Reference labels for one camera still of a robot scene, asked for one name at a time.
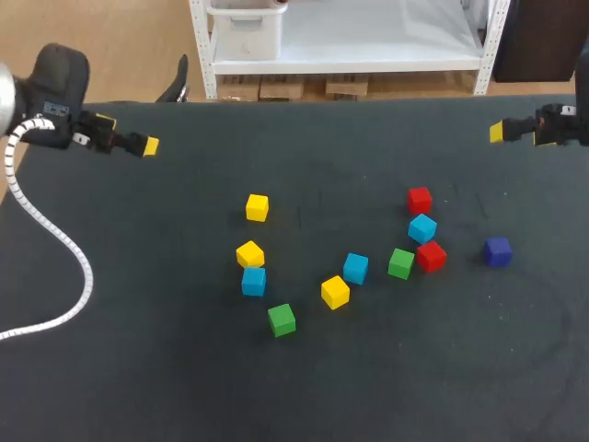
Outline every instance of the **white storage bin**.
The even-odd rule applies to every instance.
[[[217,29],[216,50],[224,60],[275,60],[283,40],[283,14],[288,5],[259,9],[209,6]]]

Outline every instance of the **blue cube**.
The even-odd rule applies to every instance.
[[[437,227],[438,224],[429,216],[421,214],[409,224],[409,236],[423,245],[433,238]]]
[[[266,269],[246,267],[241,280],[241,291],[247,297],[263,297],[266,288]]]
[[[364,284],[368,271],[368,258],[355,253],[348,253],[346,263],[343,264],[343,280],[358,285]]]
[[[485,261],[491,267],[505,267],[509,265],[514,256],[506,237],[487,239],[482,252],[485,256]]]

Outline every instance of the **red cube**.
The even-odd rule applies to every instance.
[[[417,263],[427,272],[435,272],[444,267],[447,254],[435,241],[423,244],[417,249]]]
[[[407,205],[409,211],[414,215],[429,214],[432,210],[433,198],[427,187],[418,187],[417,189],[410,189],[407,198]]]

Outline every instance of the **green cube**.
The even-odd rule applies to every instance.
[[[393,256],[390,257],[390,261],[388,262],[388,274],[401,279],[409,278],[409,273],[411,273],[411,267],[413,266],[413,258],[415,258],[413,253],[395,249]]]
[[[283,304],[268,310],[268,318],[274,337],[284,336],[296,330],[296,320],[291,306]]]

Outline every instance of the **dark tabletop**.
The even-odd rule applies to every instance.
[[[33,147],[30,200],[86,252],[96,286],[65,325],[0,343],[0,440],[589,440],[589,150],[489,144],[489,126],[573,98],[100,107],[155,158]],[[387,275],[407,190],[428,186],[448,262]],[[247,223],[252,192],[270,196]],[[512,265],[484,265],[506,236]],[[235,250],[265,251],[264,298]],[[79,298],[71,253],[0,207],[0,329]],[[364,286],[320,284],[353,251]],[[267,309],[290,303],[275,339]]]

